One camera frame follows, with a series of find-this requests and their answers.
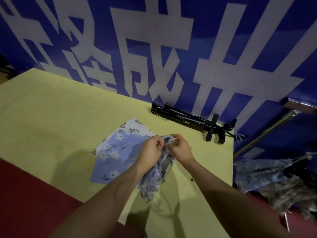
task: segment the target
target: red carpet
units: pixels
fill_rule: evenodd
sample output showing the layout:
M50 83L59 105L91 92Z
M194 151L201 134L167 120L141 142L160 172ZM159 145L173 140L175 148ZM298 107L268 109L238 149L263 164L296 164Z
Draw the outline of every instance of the red carpet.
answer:
M1 237L47 237L81 202L0 159ZM117 223L111 237L141 237Z

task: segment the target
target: right hand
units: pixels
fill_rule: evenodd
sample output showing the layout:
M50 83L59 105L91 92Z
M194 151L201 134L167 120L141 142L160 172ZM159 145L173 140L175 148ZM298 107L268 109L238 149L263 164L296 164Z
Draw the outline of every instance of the right hand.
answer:
M174 157L182 164L186 165L195 158L192 155L192 148L189 147L188 142L180 134L171 134L176 140L176 146L167 144L167 148L173 153Z

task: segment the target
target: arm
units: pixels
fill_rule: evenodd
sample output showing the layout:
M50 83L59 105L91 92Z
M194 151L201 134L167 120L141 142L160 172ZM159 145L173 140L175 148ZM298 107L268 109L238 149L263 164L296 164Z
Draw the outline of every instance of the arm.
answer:
M177 146L167 145L195 179L210 208L231 238L289 238L288 231L237 189L213 175L192 155L187 141L172 134Z
M158 135L146 140L132 167L78 208L49 237L108 237L133 189L159 159L162 146L164 141Z

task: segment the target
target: folded tripod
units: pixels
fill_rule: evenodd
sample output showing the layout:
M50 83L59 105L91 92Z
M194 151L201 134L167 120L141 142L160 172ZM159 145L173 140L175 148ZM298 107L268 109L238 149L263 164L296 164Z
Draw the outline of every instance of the folded tripod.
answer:
M219 144L223 144L225 142L226 133L229 136L235 137L229 131L235 126L236 119L233 121L233 123L225 123L223 127L220 127L216 124L219 118L218 114L214 114L212 120L209 121L199 116L180 111L168 103L162 107L153 102L151 112L165 119L184 124L190 128L198 129L200 131L207 131L206 141L211 141L212 134L218 134Z

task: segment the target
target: blue wall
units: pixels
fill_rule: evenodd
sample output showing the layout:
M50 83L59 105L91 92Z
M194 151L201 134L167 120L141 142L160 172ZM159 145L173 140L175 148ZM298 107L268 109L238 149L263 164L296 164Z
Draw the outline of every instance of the blue wall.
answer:
M283 97L317 103L316 8L317 0L0 0L0 52L20 73L36 67L237 118L252 139L285 112Z

